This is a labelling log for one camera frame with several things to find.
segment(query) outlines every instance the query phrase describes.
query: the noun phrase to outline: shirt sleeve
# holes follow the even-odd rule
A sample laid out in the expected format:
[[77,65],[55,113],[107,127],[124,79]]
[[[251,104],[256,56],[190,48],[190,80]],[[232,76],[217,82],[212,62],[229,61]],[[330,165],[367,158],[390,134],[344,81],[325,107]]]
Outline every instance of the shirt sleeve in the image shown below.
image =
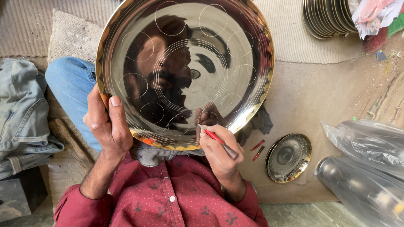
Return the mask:
[[70,186],[60,199],[53,219],[55,226],[108,226],[112,216],[112,196],[91,200],[80,192],[80,185]]
[[249,216],[253,221],[255,221],[261,227],[268,227],[268,222],[264,217],[264,213],[258,206],[258,197],[257,193],[255,193],[254,188],[251,184],[244,180],[246,184],[246,195],[239,202],[231,203],[241,212],[245,213]]

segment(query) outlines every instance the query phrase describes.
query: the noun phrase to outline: beige rug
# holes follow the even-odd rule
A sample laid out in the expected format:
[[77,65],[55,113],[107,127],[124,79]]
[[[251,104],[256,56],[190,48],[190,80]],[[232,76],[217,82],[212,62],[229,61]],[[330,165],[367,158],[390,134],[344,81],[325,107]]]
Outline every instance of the beige rug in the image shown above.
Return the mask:
[[307,31],[302,16],[302,0],[254,0],[274,38],[275,59],[302,63],[338,63],[364,56],[358,34],[314,38]]
[[0,0],[0,57],[48,55],[52,9],[104,27],[120,0]]
[[[306,30],[301,0],[254,0],[268,21],[275,59],[303,63],[337,63],[364,55],[358,35],[317,40]],[[119,0],[0,0],[0,57],[48,54],[52,9],[71,13],[103,27]]]
[[[95,62],[95,53],[101,33],[102,28],[91,22],[69,13],[53,10],[48,63],[63,56],[79,57]],[[49,118],[61,118],[66,122],[93,160],[96,160],[98,153],[87,145],[49,88],[47,100],[50,107]],[[71,185],[80,184],[86,175],[69,154],[69,149],[72,149],[72,147],[66,146],[65,150],[54,154],[54,159],[48,163],[53,209],[56,208],[64,191]]]

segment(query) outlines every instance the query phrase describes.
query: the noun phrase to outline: gold scalloped border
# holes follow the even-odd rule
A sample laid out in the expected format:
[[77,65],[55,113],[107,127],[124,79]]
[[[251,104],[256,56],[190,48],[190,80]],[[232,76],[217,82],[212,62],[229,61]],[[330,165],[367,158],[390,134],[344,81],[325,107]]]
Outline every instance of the gold scalloped border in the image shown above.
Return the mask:
[[[121,5],[119,5],[119,7],[114,11],[112,16],[109,18],[106,26],[104,27],[104,31],[103,31],[103,33],[102,33],[102,35],[100,37],[100,41],[99,41],[99,44],[98,44],[96,62],[95,62],[95,77],[97,78],[98,90],[100,92],[101,98],[102,98],[102,100],[104,102],[104,105],[107,108],[107,110],[109,110],[108,99],[110,98],[111,95],[106,93],[105,84],[104,84],[104,80],[103,80],[103,77],[102,77],[101,61],[102,61],[102,57],[103,57],[103,53],[104,53],[104,44],[105,44],[106,40],[108,39],[108,36],[109,36],[109,33],[110,33],[110,28],[118,20],[121,12],[124,11],[125,8],[130,6],[134,1],[135,0],[125,0],[125,1],[123,1],[121,3]],[[271,86],[272,76],[273,76],[273,73],[274,73],[274,64],[275,64],[274,43],[273,43],[273,40],[272,40],[271,32],[270,32],[270,30],[268,28],[268,23],[266,22],[264,16],[262,15],[262,13],[258,9],[258,7],[255,5],[255,3],[252,0],[246,0],[246,1],[247,1],[246,7],[250,8],[252,11],[254,11],[257,14],[257,20],[261,24],[261,26],[263,27],[262,29],[263,29],[264,35],[268,40],[268,51],[271,53],[271,60],[269,62],[270,63],[269,67],[271,68],[271,70],[267,74],[268,83],[264,86],[264,93],[260,97],[260,100],[259,100],[260,102],[254,106],[253,112],[251,112],[251,113],[249,113],[247,115],[245,123],[243,125],[239,126],[238,128],[236,128],[236,130],[233,133],[236,133],[242,127],[244,127],[244,125],[247,124],[251,120],[251,118],[256,114],[258,109],[264,103],[265,98],[266,98],[266,96],[268,94],[269,87]],[[138,139],[138,140],[140,140],[140,141],[142,141],[142,142],[144,142],[146,144],[149,144],[151,146],[162,148],[162,149],[175,150],[175,151],[189,151],[189,150],[196,150],[196,149],[202,148],[201,145],[199,145],[199,146],[190,145],[190,146],[187,146],[187,147],[183,147],[183,146],[174,147],[174,146],[169,146],[169,145],[163,146],[162,144],[156,142],[155,140],[153,140],[151,138],[140,137],[133,130],[131,130],[130,132],[132,133],[134,138],[136,138],[136,139]]]

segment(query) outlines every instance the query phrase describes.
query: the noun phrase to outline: wooden block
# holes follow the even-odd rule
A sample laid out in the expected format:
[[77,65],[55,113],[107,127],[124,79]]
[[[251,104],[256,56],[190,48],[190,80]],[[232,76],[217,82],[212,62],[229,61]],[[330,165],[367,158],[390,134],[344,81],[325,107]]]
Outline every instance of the wooden block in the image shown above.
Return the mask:
[[73,147],[73,149],[68,149],[69,153],[86,173],[90,172],[94,161],[68,126],[60,118],[56,118],[49,122],[49,128],[64,145]]
[[0,180],[0,221],[30,215],[47,195],[38,166]]

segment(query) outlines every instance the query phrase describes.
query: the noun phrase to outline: red shirt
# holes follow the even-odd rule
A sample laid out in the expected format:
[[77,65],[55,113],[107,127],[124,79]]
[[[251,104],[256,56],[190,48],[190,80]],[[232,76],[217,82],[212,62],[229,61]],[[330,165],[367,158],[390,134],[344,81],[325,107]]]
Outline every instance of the red shirt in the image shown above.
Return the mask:
[[56,226],[268,226],[253,187],[236,203],[224,199],[212,170],[188,156],[157,167],[142,166],[128,155],[109,191],[98,200],[70,186],[57,205]]

